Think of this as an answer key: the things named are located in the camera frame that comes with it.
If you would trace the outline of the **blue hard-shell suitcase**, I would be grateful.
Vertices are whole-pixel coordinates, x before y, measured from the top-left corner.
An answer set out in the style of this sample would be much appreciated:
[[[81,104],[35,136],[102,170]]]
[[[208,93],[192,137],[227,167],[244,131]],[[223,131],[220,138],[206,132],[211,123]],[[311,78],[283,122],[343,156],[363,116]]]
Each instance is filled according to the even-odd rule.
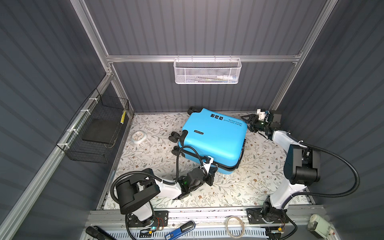
[[[244,154],[247,124],[205,108],[190,107],[188,114],[182,133],[172,132],[169,136],[177,144],[172,153],[176,156],[181,147],[190,146],[197,153],[184,148],[182,155],[186,159],[199,163],[198,156],[203,160],[210,156],[219,173],[230,175],[237,170]]]

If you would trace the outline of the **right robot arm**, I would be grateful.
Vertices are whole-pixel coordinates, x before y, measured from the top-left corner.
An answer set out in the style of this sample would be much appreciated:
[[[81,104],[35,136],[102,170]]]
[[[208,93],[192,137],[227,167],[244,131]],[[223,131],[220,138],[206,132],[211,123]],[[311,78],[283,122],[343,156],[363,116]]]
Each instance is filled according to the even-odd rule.
[[[257,114],[242,116],[241,119],[247,124],[248,130],[254,133],[263,131],[268,140],[281,146],[286,152],[284,164],[285,180],[282,181],[277,190],[267,197],[263,203],[261,217],[264,222],[271,224],[277,219],[286,221],[285,216],[289,202],[296,196],[305,195],[302,192],[306,187],[316,183],[321,178],[321,153],[331,155],[348,166],[354,175],[354,185],[347,191],[338,194],[308,193],[309,196],[322,198],[341,198],[354,193],[360,186],[361,179],[357,170],[345,158],[328,151],[298,141],[289,132],[282,130],[281,124],[272,111],[258,110]]]

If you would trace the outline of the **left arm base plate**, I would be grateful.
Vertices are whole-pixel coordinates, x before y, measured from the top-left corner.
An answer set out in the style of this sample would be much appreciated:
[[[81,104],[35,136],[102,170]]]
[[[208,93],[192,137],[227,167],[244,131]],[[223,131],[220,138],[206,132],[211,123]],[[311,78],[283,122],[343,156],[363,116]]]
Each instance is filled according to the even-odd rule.
[[[128,226],[130,228],[166,227],[168,220],[169,211],[154,211],[154,215],[145,221],[139,221],[137,216],[130,214],[128,216]]]

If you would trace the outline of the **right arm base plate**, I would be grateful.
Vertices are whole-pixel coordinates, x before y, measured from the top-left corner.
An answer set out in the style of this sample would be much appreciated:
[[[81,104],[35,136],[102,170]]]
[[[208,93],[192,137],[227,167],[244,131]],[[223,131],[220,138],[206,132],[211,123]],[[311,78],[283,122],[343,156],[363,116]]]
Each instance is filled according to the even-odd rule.
[[[246,209],[250,224],[287,224],[289,220],[281,210],[263,210],[262,208]]]

